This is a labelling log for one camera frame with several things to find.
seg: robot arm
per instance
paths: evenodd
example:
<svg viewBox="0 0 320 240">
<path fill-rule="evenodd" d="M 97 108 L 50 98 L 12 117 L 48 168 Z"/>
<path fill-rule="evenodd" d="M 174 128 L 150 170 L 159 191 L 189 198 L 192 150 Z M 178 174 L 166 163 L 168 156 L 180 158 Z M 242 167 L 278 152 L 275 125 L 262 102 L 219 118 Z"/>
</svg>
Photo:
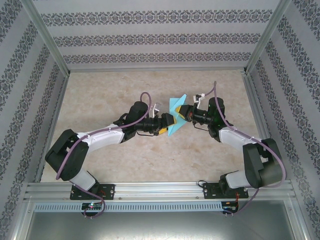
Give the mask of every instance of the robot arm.
<svg viewBox="0 0 320 240">
<path fill-rule="evenodd" d="M 196 124 L 207 125 L 209 135 L 216 141 L 228 144 L 243 152 L 244 171 L 236 171 L 224 174 L 220 177 L 219 186 L 223 193 L 230 189 L 251 186 L 260 188 L 279 182 L 282 179 L 282 169 L 274 156 L 257 144 L 252 138 L 244 137 L 238 132 L 227 127 L 223 121 L 215 101 L 212 97 L 209 100 L 208 110 L 199 109 L 199 102 L 204 98 L 204 94 L 194 96 L 194 105 L 182 105 L 176 112 L 194 127 Z M 217 98 L 219 108 L 225 117 L 225 106 L 222 98 Z M 259 139 L 269 147 L 277 156 L 280 152 L 276 142 L 271 139 Z"/>
<path fill-rule="evenodd" d="M 130 108 L 129 113 L 123 114 L 120 119 L 106 128 L 114 129 L 115 127 L 131 124 L 140 119 L 147 110 L 147 104 L 142 101 L 137 101 Z M 124 143 L 133 138 L 137 131 L 149 132 L 154 136 L 160 135 L 166 132 L 170 125 L 176 123 L 175 118 L 171 114 L 163 113 L 161 117 L 159 117 L 156 113 L 158 113 L 158 110 L 154 107 L 152 114 L 154 117 L 149 117 L 147 114 L 143 120 L 132 126 L 102 131 L 94 135 L 91 135 L 91 133 L 96 132 L 96 130 L 79 133 L 71 129 L 65 130 L 46 154 L 45 160 L 55 172 L 58 173 L 69 149 L 76 141 L 87 136 L 73 149 L 60 177 L 62 180 L 70 181 L 86 191 L 92 190 L 92 188 L 99 183 L 89 172 L 82 168 L 86 155 L 107 145 Z"/>
</svg>

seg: beige marble surface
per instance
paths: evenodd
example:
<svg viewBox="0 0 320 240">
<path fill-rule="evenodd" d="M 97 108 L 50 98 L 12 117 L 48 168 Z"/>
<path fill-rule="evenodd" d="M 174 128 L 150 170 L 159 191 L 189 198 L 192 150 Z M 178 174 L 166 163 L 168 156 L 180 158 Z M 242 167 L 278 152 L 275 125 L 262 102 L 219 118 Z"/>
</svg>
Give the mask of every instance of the beige marble surface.
<svg viewBox="0 0 320 240">
<path fill-rule="evenodd" d="M 88 132 L 106 127 L 127 113 L 141 92 L 169 111 L 169 98 L 208 92 L 217 81 L 226 119 L 239 129 L 258 136 L 239 71 L 134 71 L 72 73 L 62 103 L 53 143 L 66 129 Z M 207 97 L 202 109 L 208 107 Z M 83 164 L 100 182 L 217 181 L 220 175 L 243 169 L 241 152 L 218 143 L 208 132 L 186 123 L 172 136 L 136 136 L 89 153 Z M 55 182 L 56 173 L 46 164 L 42 182 Z"/>
</svg>

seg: patterned wallpaper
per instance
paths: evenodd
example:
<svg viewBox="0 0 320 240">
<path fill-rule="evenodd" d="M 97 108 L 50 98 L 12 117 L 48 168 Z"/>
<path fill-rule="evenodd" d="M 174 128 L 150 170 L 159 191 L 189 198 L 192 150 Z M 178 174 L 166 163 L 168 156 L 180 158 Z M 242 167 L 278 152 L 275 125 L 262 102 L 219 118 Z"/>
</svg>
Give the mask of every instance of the patterned wallpaper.
<svg viewBox="0 0 320 240">
<path fill-rule="evenodd" d="M 320 239 L 320 5 L 290 3 L 251 72 L 311 239 Z"/>
<path fill-rule="evenodd" d="M 18 0 L 0 1 L 0 240 L 33 182 L 65 77 Z"/>
<path fill-rule="evenodd" d="M 71 70 L 245 67 L 279 0 L 35 0 Z"/>
</svg>

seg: light blue paper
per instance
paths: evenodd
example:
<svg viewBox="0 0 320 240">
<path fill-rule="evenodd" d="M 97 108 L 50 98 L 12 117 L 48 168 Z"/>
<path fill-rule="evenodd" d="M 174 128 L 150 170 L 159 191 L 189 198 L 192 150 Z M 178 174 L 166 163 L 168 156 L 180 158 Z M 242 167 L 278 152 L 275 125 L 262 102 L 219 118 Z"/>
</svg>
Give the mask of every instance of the light blue paper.
<svg viewBox="0 0 320 240">
<path fill-rule="evenodd" d="M 176 124 L 168 127 L 168 136 L 175 133 L 179 128 L 181 128 L 187 121 L 184 120 L 179 114 L 176 112 L 176 108 L 185 104 L 187 95 L 184 94 L 180 98 L 170 98 L 169 100 L 169 113 L 175 117 Z"/>
</svg>

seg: ventilation slots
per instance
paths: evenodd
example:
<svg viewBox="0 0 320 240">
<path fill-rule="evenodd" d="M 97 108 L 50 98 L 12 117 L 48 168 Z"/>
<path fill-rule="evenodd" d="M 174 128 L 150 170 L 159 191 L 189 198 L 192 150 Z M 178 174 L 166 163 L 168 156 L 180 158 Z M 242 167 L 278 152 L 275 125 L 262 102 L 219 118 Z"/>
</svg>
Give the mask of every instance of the ventilation slots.
<svg viewBox="0 0 320 240">
<path fill-rule="evenodd" d="M 75 203 L 37 203 L 35 212 L 80 212 L 81 202 Z M 220 201 L 204 202 L 107 202 L 105 212 L 206 212 L 222 211 Z"/>
</svg>

